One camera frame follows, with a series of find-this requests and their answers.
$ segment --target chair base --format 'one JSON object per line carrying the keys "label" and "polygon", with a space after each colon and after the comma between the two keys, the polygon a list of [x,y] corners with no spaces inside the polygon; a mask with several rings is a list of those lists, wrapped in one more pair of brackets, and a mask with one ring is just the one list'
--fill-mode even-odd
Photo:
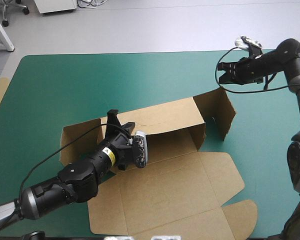
{"label": "chair base", "polygon": [[9,25],[8,19],[7,19],[7,9],[9,7],[17,7],[22,8],[22,12],[27,15],[29,14],[28,6],[22,5],[21,0],[15,0],[15,3],[12,3],[13,0],[0,0],[0,9],[2,11],[2,26],[7,27]]}

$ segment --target yellow warning label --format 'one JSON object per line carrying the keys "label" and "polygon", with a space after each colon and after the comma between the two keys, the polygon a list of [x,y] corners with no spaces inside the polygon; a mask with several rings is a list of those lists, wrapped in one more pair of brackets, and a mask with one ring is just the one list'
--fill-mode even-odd
{"label": "yellow warning label", "polygon": [[116,163],[116,157],[115,157],[115,154],[114,154],[109,148],[107,148],[107,147],[105,147],[105,148],[102,150],[102,152],[104,152],[105,154],[107,154],[108,157],[110,158],[111,163],[112,163],[111,166],[115,165],[115,163]]}

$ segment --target white cabinet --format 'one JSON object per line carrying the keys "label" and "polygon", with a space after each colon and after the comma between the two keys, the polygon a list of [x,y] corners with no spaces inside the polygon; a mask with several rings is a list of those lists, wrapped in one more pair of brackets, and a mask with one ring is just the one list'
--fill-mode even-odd
{"label": "white cabinet", "polygon": [[39,13],[50,13],[77,8],[77,0],[34,0]]}

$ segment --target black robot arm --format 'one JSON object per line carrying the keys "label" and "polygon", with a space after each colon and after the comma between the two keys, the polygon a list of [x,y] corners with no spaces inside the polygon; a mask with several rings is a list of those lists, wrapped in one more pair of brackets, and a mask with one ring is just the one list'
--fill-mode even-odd
{"label": "black robot arm", "polygon": [[[289,90],[297,96],[300,112],[300,42],[290,38],[280,43],[275,50],[263,54],[261,46],[246,37],[241,38],[245,50],[249,51],[249,57],[237,62],[220,62],[217,70],[225,71],[225,74],[219,78],[218,83],[262,83],[264,77],[284,71]],[[293,188],[300,194],[300,131],[292,137],[292,141],[287,151],[287,163]],[[300,240],[300,203],[284,225],[282,233],[270,236],[267,240]]]}
{"label": "black robot arm", "polygon": [[72,203],[83,203],[98,194],[102,177],[112,166],[125,170],[128,165],[146,166],[148,150],[146,135],[131,132],[134,122],[121,125],[118,110],[107,113],[105,138],[95,151],[83,160],[70,163],[56,177],[26,188],[19,199],[0,206],[0,226],[22,219],[36,220],[51,211]]}

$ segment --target green table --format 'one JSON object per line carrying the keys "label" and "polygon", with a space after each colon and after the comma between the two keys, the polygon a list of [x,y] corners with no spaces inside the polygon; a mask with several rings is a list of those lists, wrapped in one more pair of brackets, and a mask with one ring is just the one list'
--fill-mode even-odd
{"label": "green table", "polygon": [[[63,126],[186,98],[217,88],[215,64],[223,51],[130,54],[31,55],[20,62],[0,105],[0,204],[17,197],[22,179],[38,161],[60,147]],[[225,59],[235,61],[236,51]],[[271,87],[285,85],[283,74]],[[236,90],[261,85],[230,86]],[[202,151],[228,152],[245,189],[227,204],[252,199],[258,205],[253,236],[279,233],[299,196],[293,191],[286,151],[300,129],[296,97],[287,89],[262,94],[228,94],[237,115],[225,141],[207,120]],[[28,185],[62,169],[59,156],[36,170]],[[23,220],[0,232],[20,236],[93,236],[86,203],[60,208],[37,220]]]}

